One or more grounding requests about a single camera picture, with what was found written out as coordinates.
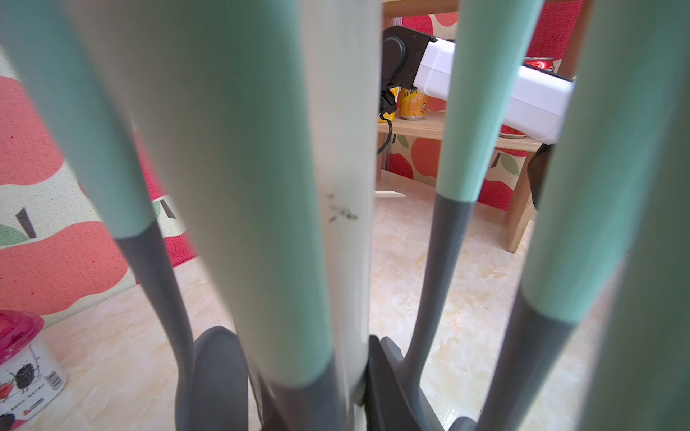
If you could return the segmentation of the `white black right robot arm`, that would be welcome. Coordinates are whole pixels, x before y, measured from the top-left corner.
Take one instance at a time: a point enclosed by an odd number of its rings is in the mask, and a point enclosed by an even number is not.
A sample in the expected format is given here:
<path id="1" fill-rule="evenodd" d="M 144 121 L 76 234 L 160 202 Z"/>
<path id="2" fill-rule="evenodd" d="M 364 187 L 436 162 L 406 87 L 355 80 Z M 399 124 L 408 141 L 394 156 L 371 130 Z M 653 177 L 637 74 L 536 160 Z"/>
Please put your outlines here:
<path id="1" fill-rule="evenodd" d="M 519 52 L 527 38 L 526 29 L 515 26 L 494 32 L 472 25 L 455 42 L 389 27 L 382 40 L 381 110 L 393 109 L 387 100 L 390 89 L 418 90 L 446 101 L 473 134 L 488 136 L 507 125 L 554 144 L 574 82 L 524 65 Z"/>

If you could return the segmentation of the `white utensil rack stand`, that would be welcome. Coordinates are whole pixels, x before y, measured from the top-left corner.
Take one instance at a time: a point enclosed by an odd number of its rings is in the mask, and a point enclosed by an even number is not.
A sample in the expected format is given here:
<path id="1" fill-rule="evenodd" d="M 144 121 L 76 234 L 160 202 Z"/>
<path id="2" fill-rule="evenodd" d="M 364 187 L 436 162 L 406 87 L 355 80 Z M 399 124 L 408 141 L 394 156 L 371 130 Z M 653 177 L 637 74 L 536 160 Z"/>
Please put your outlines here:
<path id="1" fill-rule="evenodd" d="M 302 1 L 299 16 L 336 370 L 345 427 L 364 430 L 382 5 Z"/>

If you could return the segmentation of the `beige spatula mint handle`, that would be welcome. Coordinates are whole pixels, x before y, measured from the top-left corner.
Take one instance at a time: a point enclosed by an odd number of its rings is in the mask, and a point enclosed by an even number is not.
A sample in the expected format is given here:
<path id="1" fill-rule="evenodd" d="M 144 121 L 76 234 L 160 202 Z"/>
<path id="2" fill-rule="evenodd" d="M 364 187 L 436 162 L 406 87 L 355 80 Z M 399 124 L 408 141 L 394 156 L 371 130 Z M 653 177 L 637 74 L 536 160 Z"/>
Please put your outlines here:
<path id="1" fill-rule="evenodd" d="M 463 1 L 459 7 L 456 41 L 461 30 L 472 25 L 483 25 L 494 32 L 510 26 L 524 28 L 528 38 L 525 48 L 519 52 L 523 62 L 543 5 L 541 1 Z M 499 130 L 488 136 L 467 131 L 449 104 L 446 119 L 448 124 L 440 151 L 422 295 L 413 337 L 400 368 L 401 386 L 415 407 L 419 407 L 422 400 L 422 372 L 438 330 L 465 231 L 499 135 Z"/>

